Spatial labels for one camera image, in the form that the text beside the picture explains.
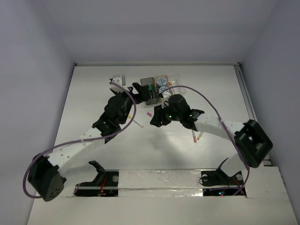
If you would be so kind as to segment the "short yellow-capped white marker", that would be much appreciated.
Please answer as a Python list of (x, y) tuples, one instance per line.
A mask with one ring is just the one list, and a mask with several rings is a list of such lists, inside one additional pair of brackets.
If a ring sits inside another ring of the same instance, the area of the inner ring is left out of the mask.
[(140, 128), (144, 128), (144, 125), (142, 125), (139, 122), (137, 122), (136, 120), (134, 120), (131, 115), (128, 115), (128, 118), (130, 119), (130, 121), (132, 121), (133, 123), (138, 125)]

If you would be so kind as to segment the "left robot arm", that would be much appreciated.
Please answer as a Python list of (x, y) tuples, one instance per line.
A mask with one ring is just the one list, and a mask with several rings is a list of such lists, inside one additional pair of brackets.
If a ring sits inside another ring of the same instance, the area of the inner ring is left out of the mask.
[(22, 180), (23, 192), (28, 197), (42, 198), (46, 202), (56, 198), (68, 180), (67, 170), (92, 149), (107, 144), (125, 131), (133, 122), (128, 120), (130, 111), (136, 112), (137, 104), (148, 101), (152, 90), (148, 85), (141, 86), (136, 82), (125, 88), (114, 79), (110, 86), (114, 96), (82, 137), (53, 146), (33, 158)]

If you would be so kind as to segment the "blue-lidded round jar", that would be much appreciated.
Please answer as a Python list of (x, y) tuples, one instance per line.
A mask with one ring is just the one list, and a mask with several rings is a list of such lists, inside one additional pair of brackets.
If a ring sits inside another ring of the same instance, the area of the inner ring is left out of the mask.
[(167, 90), (167, 89), (168, 89), (167, 86), (162, 86), (162, 87), (159, 88), (158, 92), (159, 92), (159, 93), (163, 93), (163, 92), (164, 92), (165, 90)]
[(165, 77), (159, 77), (156, 81), (156, 84), (159, 88), (162, 86), (167, 86), (168, 80)]

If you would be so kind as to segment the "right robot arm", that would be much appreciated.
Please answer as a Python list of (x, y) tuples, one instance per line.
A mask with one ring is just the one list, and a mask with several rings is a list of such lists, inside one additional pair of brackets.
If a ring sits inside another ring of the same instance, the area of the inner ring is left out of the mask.
[(228, 183), (239, 171), (258, 168), (273, 148), (272, 141), (257, 121), (234, 122), (208, 116), (202, 110), (190, 108), (180, 94), (170, 96), (156, 106), (150, 124), (159, 128), (172, 121), (178, 121), (186, 129), (231, 141), (237, 152), (216, 171), (216, 179), (222, 184)]

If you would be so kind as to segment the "black green highlighter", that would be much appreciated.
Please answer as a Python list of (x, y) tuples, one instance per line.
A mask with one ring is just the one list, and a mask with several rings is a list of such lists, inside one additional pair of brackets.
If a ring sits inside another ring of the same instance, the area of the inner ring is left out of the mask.
[(149, 99), (154, 99), (154, 92), (151, 85), (148, 86)]

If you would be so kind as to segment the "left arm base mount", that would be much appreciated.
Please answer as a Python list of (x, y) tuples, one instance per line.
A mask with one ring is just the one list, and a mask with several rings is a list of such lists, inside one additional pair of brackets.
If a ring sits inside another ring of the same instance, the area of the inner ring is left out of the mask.
[(98, 173), (93, 181), (76, 184), (77, 197), (117, 197), (119, 195), (119, 171)]

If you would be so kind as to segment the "peach-capped white marker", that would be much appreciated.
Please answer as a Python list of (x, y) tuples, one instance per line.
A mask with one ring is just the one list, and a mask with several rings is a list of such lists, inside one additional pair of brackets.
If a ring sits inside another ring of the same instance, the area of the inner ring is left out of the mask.
[(193, 136), (194, 143), (196, 143), (197, 142), (197, 137), (196, 137), (195, 131), (193, 131), (193, 130), (192, 130), (192, 136)]

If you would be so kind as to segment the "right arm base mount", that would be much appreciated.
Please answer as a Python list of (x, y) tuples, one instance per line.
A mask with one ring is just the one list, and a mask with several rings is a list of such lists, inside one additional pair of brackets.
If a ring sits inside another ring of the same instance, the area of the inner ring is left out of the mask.
[(201, 171), (198, 183), (202, 186), (203, 196), (246, 195), (245, 188), (243, 187), (241, 189), (244, 185), (241, 171), (237, 172), (232, 177), (228, 177), (219, 170), (204, 170)]

